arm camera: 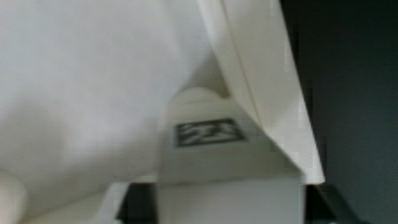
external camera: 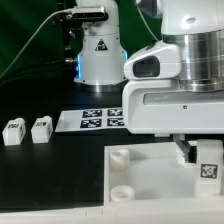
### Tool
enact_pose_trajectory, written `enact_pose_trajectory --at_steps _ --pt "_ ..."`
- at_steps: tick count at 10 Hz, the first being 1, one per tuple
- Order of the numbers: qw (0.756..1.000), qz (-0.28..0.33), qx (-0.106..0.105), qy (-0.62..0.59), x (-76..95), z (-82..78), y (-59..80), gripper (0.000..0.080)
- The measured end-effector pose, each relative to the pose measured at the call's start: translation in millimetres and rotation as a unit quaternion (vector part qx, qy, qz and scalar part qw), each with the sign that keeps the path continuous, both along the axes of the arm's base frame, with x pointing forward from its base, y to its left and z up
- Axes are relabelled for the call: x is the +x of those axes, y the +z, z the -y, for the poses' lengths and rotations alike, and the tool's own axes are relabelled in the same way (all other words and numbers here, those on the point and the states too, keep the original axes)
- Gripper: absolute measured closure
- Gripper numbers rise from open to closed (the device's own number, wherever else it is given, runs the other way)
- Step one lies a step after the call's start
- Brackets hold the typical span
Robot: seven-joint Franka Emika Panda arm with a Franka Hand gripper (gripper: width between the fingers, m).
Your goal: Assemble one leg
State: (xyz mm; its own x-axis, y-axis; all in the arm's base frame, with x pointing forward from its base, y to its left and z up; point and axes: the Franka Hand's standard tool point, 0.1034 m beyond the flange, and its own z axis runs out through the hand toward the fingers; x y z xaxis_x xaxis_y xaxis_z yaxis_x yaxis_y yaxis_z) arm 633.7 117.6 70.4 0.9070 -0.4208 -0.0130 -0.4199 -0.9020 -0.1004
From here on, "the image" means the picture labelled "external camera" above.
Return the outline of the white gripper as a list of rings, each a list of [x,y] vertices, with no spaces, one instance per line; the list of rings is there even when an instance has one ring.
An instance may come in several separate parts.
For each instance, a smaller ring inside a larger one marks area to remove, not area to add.
[[[174,80],[129,81],[123,90],[126,128],[134,134],[174,134],[187,163],[197,148],[181,134],[224,134],[224,91],[181,91]]]

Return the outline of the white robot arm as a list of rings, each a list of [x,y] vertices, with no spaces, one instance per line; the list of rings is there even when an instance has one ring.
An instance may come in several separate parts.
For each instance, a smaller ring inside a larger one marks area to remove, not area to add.
[[[119,40],[114,0],[77,0],[84,29],[76,82],[97,91],[122,85],[125,127],[170,135],[186,161],[187,134],[224,133],[224,0],[134,0],[161,22],[161,37],[132,55]]]

